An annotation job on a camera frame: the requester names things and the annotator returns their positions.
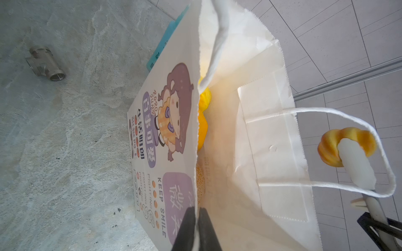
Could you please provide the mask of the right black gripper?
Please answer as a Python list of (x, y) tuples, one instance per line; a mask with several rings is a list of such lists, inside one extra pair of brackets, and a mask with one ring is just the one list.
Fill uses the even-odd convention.
[[(338, 144), (339, 155), (346, 173), (358, 187), (375, 191), (376, 178), (365, 152), (356, 141), (342, 139)], [(380, 251), (401, 251), (402, 223), (387, 218), (378, 197), (363, 195), (351, 201), (351, 207), (366, 210), (357, 223), (376, 244)]]

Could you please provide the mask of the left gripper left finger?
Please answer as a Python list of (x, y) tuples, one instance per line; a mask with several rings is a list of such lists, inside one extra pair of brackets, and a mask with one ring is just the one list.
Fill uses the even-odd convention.
[(193, 249), (195, 226), (195, 208), (189, 207), (185, 211), (183, 222), (171, 251), (191, 251)]

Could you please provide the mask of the sesame oval fake bread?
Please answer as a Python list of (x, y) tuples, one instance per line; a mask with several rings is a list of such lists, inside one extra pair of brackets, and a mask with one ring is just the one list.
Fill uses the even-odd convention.
[(200, 205), (202, 203), (205, 193), (205, 178), (204, 178), (204, 171), (199, 164), (196, 165), (196, 184), (197, 184), (197, 201), (198, 204)]

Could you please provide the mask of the white printed paper bag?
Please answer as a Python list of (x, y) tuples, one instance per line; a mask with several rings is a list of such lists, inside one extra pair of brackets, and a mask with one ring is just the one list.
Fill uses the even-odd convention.
[[(198, 104), (208, 131), (198, 151)], [(280, 42), (235, 1), (191, 1), (127, 113), (136, 218), (171, 251), (187, 208), (209, 214), (222, 251), (320, 251), (314, 187), (387, 198), (396, 177), (376, 129), (325, 107), (297, 108)], [(328, 131), (369, 131), (375, 191), (318, 154)], [(196, 165), (205, 193), (197, 201)]]

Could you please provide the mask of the small yellow fake bread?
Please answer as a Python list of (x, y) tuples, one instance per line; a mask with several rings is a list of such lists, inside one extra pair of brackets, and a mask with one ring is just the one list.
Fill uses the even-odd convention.
[(198, 104), (198, 122), (199, 122), (199, 129), (198, 129), (198, 146), (197, 150), (199, 151), (205, 142), (205, 138), (208, 131), (208, 123), (204, 116), (204, 111), (209, 107), (211, 102), (212, 95), (207, 87), (201, 94), (200, 94), (200, 101)]

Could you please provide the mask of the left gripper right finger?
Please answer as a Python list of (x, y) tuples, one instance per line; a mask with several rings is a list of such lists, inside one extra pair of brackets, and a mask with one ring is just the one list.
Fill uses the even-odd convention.
[(222, 251), (213, 224), (205, 208), (200, 208), (199, 210), (197, 226), (200, 237), (199, 251)]

